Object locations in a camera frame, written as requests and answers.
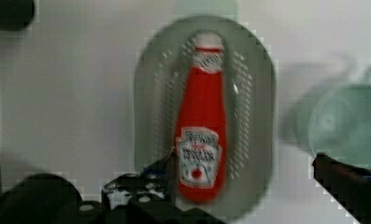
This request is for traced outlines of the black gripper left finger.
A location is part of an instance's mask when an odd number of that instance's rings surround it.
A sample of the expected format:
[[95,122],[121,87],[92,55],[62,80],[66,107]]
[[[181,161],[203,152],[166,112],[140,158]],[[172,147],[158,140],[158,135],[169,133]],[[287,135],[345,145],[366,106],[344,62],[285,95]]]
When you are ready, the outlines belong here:
[[123,209],[126,224],[226,224],[202,209],[176,207],[176,158],[171,147],[141,172],[108,182],[101,189],[103,205]]

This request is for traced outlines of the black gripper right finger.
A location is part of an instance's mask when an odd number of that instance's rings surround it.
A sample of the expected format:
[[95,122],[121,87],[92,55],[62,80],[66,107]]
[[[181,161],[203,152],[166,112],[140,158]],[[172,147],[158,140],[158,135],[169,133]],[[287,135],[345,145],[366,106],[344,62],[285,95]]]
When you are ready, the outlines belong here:
[[371,170],[334,160],[318,153],[313,177],[358,222],[371,224]]

